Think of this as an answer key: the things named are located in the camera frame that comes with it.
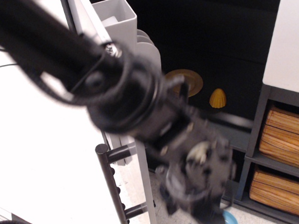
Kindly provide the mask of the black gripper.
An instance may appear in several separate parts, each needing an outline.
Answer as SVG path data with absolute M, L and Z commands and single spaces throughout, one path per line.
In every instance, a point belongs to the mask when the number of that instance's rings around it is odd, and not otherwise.
M 168 215 L 181 210 L 192 217 L 197 224 L 225 224 L 223 212 L 231 207 L 233 200 L 221 208 L 222 195 L 214 198 L 208 191 L 186 194 L 183 190 L 184 185 L 167 166 L 157 167 L 155 175 L 161 183 L 159 192 Z

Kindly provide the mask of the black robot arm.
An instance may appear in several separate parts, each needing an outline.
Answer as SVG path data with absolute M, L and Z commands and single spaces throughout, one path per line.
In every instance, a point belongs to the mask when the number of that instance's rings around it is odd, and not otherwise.
M 166 79 L 153 63 L 115 41 L 78 35 L 32 0 L 0 0 L 0 46 L 52 98 L 87 108 L 101 130 L 145 143 L 167 211 L 198 224 L 226 224 L 221 198 L 235 174 L 229 141 L 188 105 L 182 76 Z

